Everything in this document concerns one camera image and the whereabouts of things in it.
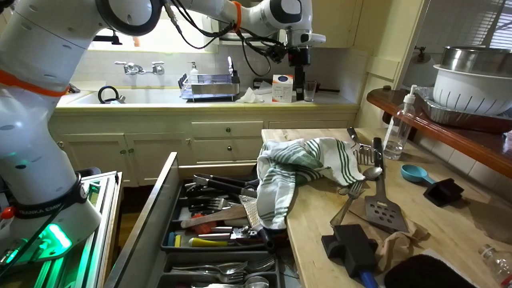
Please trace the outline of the white green striped towel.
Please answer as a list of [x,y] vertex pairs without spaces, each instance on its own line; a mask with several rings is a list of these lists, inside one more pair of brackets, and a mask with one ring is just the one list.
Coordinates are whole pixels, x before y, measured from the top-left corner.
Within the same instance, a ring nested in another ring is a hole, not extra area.
[[351,144],[331,137],[265,142],[257,158],[257,175],[258,218],[264,228],[271,230],[286,228],[297,187],[319,178],[339,186],[365,179]]

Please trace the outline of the paper towel roll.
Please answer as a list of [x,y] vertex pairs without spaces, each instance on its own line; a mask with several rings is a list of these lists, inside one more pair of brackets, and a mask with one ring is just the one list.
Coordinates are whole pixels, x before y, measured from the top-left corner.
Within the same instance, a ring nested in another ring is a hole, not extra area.
[[413,53],[410,59],[402,86],[406,89],[410,89],[414,84],[419,87],[433,87],[438,74],[434,68],[435,60],[432,55],[425,52],[426,47],[415,46],[414,49],[417,52]]

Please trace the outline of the drinking glass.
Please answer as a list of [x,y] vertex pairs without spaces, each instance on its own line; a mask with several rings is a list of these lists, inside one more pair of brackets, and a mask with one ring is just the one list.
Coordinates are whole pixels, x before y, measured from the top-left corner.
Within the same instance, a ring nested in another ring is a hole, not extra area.
[[313,102],[318,82],[314,80],[305,81],[304,83],[304,101]]

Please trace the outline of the white carton box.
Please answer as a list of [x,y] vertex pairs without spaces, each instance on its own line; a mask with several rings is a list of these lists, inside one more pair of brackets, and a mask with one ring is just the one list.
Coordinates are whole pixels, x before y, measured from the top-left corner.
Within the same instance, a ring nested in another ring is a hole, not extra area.
[[291,103],[293,101],[292,75],[274,74],[272,78],[272,102]]

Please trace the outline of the metal dish rack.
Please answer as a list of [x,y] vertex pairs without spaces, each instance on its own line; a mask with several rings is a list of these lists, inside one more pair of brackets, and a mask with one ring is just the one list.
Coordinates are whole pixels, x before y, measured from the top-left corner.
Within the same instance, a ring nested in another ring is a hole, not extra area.
[[180,97],[189,102],[229,98],[240,93],[240,80],[230,74],[183,74],[178,80]]

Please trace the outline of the clear spray bottle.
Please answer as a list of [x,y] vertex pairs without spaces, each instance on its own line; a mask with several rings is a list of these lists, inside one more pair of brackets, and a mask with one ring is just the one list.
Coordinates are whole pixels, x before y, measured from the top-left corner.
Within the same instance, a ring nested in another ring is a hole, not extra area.
[[410,92],[404,97],[398,111],[392,116],[384,139],[384,156],[391,160],[398,160],[408,140],[412,123],[416,117],[415,92],[418,86],[413,84]]

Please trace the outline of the window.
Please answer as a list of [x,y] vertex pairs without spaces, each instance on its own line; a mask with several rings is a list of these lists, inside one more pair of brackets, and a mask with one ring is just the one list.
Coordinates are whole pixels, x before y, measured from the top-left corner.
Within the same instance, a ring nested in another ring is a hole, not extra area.
[[192,44],[192,47],[179,35],[176,27],[165,11],[162,12],[160,20],[153,31],[143,36],[129,36],[117,32],[121,44],[112,44],[111,42],[92,42],[88,50],[97,51],[128,51],[128,52],[163,52],[163,53],[203,53],[206,51],[216,51],[220,40],[211,40],[193,28],[182,15],[173,9],[177,17],[177,22],[182,30],[186,40]]

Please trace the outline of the sink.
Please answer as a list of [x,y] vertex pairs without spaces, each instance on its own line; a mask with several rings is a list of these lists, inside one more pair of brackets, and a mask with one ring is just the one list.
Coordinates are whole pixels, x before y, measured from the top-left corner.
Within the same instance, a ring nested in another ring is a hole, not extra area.
[[[167,105],[167,104],[186,104],[179,89],[113,89],[107,88],[102,91],[101,98],[104,102],[113,99],[114,104],[128,105]],[[58,107],[64,106],[98,106],[101,102],[98,93],[94,92],[86,96],[77,98],[66,104],[58,104]]]

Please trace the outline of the blue measuring scoop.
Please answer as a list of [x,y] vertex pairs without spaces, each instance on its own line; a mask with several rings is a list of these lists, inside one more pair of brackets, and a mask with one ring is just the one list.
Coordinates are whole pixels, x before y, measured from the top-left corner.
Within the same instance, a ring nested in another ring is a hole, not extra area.
[[428,172],[420,166],[404,164],[401,166],[400,172],[402,177],[411,183],[418,185],[430,185],[436,183],[435,180],[428,175]]

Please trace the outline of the foil baking tray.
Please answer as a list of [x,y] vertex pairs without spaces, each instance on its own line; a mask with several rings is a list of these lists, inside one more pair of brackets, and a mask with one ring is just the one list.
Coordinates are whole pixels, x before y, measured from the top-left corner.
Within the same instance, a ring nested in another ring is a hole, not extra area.
[[435,103],[433,91],[433,87],[418,87],[415,90],[421,109],[433,122],[490,134],[512,132],[512,108],[497,116],[459,112]]

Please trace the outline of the black utensil tray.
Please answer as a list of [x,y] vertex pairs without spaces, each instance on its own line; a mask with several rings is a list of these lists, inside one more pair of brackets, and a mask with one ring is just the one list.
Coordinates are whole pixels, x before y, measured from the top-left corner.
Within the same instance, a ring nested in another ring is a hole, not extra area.
[[[250,182],[255,179],[233,178]],[[235,220],[212,221],[190,228],[181,228],[181,222],[190,218],[210,215],[235,205],[241,205],[240,199],[233,199],[224,191],[196,184],[192,178],[181,181],[176,194],[170,204],[171,214],[168,217],[168,226],[164,232],[161,249],[166,252],[221,252],[238,250],[266,250],[262,241],[256,238],[229,240],[227,247],[194,248],[188,241],[198,237],[199,234],[210,233],[213,227],[229,226],[243,227],[251,225],[246,218]],[[268,231],[274,239],[276,248],[284,247],[288,242],[285,230]]]

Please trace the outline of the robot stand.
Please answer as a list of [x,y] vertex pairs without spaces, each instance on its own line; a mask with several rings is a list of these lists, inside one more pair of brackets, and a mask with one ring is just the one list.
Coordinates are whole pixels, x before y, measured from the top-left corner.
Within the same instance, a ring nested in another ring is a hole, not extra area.
[[113,266],[121,172],[84,177],[88,200],[49,216],[0,215],[0,288],[103,288]]

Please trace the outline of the clear plastic bottle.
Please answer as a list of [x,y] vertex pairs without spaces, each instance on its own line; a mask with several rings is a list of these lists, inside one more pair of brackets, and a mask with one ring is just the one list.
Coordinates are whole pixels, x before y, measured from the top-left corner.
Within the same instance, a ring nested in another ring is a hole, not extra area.
[[500,288],[512,288],[512,252],[496,250],[485,244],[479,248],[478,253]]

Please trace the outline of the cream wall cabinet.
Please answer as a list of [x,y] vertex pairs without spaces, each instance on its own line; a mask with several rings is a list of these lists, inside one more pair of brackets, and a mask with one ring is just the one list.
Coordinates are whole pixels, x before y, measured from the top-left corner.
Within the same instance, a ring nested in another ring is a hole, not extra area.
[[326,36],[318,48],[350,48],[354,45],[363,0],[312,0],[312,31]]

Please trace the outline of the wall tap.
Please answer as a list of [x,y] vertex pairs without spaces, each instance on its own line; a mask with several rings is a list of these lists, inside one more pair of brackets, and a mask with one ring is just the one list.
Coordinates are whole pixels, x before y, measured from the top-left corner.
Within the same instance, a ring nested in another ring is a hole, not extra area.
[[126,75],[143,75],[143,74],[155,74],[155,75],[163,75],[164,71],[164,62],[152,62],[152,70],[145,70],[142,66],[138,64],[134,64],[132,62],[123,62],[123,61],[115,61],[114,64],[120,65],[124,69],[124,73]]

